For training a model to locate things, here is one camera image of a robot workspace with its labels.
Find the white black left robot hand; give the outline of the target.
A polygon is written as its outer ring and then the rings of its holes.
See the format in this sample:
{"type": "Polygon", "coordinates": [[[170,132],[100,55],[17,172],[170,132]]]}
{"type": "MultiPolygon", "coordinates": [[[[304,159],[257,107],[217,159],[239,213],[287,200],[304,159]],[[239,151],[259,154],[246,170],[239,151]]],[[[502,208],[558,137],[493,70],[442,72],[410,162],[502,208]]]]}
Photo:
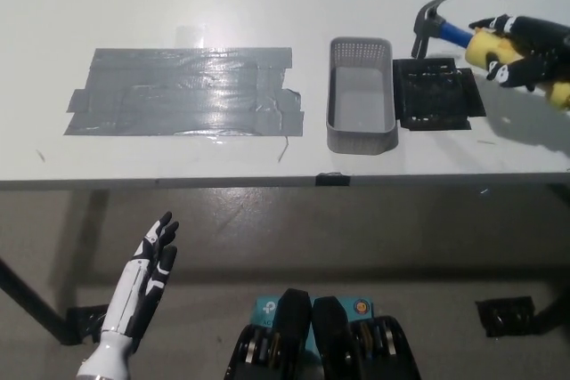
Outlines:
{"type": "Polygon", "coordinates": [[[159,306],[175,264],[179,222],[163,214],[144,235],[121,273],[101,332],[117,333],[138,345],[159,306]]]}

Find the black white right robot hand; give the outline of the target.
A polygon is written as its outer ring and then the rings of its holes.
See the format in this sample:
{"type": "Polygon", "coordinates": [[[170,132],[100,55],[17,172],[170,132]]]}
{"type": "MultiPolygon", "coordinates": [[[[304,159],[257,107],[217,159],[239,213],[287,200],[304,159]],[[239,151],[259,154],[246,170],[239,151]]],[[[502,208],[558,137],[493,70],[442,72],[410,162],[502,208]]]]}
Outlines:
{"type": "Polygon", "coordinates": [[[524,86],[533,91],[538,84],[556,82],[569,68],[569,27],[524,15],[502,14],[468,24],[507,38],[522,51],[522,58],[511,63],[487,53],[486,78],[501,87],[524,86]]]}

